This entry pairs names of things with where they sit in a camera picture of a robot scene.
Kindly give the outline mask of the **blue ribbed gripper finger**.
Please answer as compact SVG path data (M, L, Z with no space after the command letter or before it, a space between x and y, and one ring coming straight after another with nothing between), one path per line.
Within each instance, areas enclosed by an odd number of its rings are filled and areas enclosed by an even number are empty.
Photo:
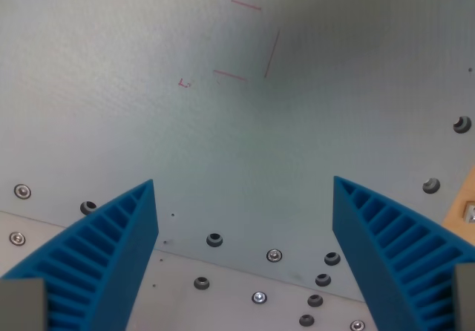
M76 221L3 279L40 278L49 330L125 330L159 234L147 180Z
M342 177L332 230L378 330L454 330L456 265L474 246L422 214Z

